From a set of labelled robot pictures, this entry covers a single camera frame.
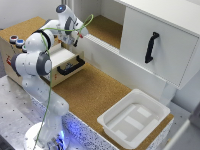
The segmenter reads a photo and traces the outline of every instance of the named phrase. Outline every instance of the white plastic tray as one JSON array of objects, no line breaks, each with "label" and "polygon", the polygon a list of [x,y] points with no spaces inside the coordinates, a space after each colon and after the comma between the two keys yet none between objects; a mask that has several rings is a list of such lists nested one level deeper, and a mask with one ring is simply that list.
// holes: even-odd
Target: white plastic tray
[{"label": "white plastic tray", "polygon": [[169,108],[135,89],[97,120],[122,147],[135,149],[169,113]]}]

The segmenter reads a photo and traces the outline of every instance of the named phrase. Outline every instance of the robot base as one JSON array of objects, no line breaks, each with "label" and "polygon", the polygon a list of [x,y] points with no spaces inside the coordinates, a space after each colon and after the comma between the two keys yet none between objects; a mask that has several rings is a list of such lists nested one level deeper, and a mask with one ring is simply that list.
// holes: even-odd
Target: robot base
[{"label": "robot base", "polygon": [[[25,134],[25,137],[24,137],[24,149],[25,150],[33,150],[34,146],[35,146],[35,137],[37,135],[37,133],[39,132],[40,130],[40,127],[41,127],[41,122],[40,123],[37,123],[35,125],[33,125]],[[65,134],[65,140],[63,140],[64,142],[64,150],[67,149],[68,145],[69,145],[69,142],[70,142],[70,139],[67,137],[67,135]],[[49,143],[49,147],[51,147],[49,149],[48,146],[45,146],[44,148],[42,148],[42,146],[38,146],[38,144],[36,145],[35,149],[34,150],[56,150],[57,148],[55,147],[51,147],[51,143]]]}]

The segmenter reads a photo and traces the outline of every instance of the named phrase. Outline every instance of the open cabinet compartment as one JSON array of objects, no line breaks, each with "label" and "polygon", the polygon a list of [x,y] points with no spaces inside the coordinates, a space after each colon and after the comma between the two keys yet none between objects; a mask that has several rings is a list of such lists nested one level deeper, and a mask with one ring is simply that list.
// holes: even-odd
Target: open cabinet compartment
[{"label": "open cabinet compartment", "polygon": [[71,7],[83,22],[93,14],[94,20],[87,26],[89,33],[120,49],[126,6],[114,0],[74,0]]}]

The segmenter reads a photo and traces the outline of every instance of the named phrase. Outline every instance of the black drawer handle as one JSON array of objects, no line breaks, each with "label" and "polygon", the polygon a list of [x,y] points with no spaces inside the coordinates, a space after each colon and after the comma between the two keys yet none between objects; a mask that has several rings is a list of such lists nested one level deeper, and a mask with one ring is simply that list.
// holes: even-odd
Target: black drawer handle
[{"label": "black drawer handle", "polygon": [[153,36],[151,37],[149,41],[149,45],[147,48],[147,53],[145,56],[145,63],[148,64],[150,61],[153,60],[153,57],[151,56],[152,50],[153,50],[153,45],[154,45],[154,40],[158,38],[160,35],[156,32],[153,32]]},{"label": "black drawer handle", "polygon": [[78,64],[74,65],[73,67],[68,68],[68,69],[66,69],[66,70],[62,70],[62,69],[60,68],[60,66],[59,66],[59,67],[57,67],[57,71],[58,71],[61,75],[66,76],[66,75],[72,73],[73,71],[75,71],[76,69],[82,67],[82,66],[85,64],[85,61],[84,61],[83,59],[81,59],[79,56],[76,57],[76,60],[78,61]]}]

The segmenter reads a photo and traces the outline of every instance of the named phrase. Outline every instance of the cable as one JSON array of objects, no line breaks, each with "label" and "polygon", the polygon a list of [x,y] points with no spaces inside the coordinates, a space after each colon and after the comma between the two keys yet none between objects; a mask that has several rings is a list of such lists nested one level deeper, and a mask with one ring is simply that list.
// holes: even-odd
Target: cable
[{"label": "cable", "polygon": [[[60,31],[79,31],[79,34],[78,34],[79,36],[78,36],[77,39],[76,39],[76,41],[78,41],[82,29],[85,28],[86,26],[88,26],[88,25],[92,22],[93,18],[94,18],[94,15],[93,15],[93,14],[91,14],[90,16],[88,16],[88,18],[85,20],[85,22],[83,23],[83,25],[81,26],[80,29],[62,30],[62,29],[56,29],[56,28],[45,28],[45,29],[43,29],[43,31],[44,31],[44,30],[48,30],[48,29],[49,29],[49,30],[60,30]],[[42,33],[41,33],[41,37],[42,37],[42,40],[43,40],[44,45],[45,45],[45,47],[46,47],[46,51],[47,51],[47,53],[48,53],[48,55],[49,55],[49,57],[50,57],[50,53],[49,53],[49,50],[48,50],[48,46],[47,46],[47,44],[46,44],[46,42],[45,42],[45,40],[44,40],[44,36],[42,35]],[[45,111],[45,114],[44,114],[44,117],[43,117],[43,120],[42,120],[42,124],[41,124],[41,126],[40,126],[40,130],[39,130],[39,132],[38,132],[37,139],[36,139],[35,145],[34,145],[34,147],[33,147],[33,150],[35,150],[35,148],[36,148],[36,145],[37,145],[37,142],[38,142],[38,139],[39,139],[39,136],[40,136],[40,132],[41,132],[41,130],[42,130],[42,126],[43,126],[43,124],[44,124],[44,120],[45,120],[46,115],[47,115],[47,111],[48,111],[49,104],[50,104],[50,100],[51,100],[51,91],[52,91],[52,69],[51,69],[51,72],[50,72],[50,89],[49,89],[48,103],[47,103],[46,111]]]}]

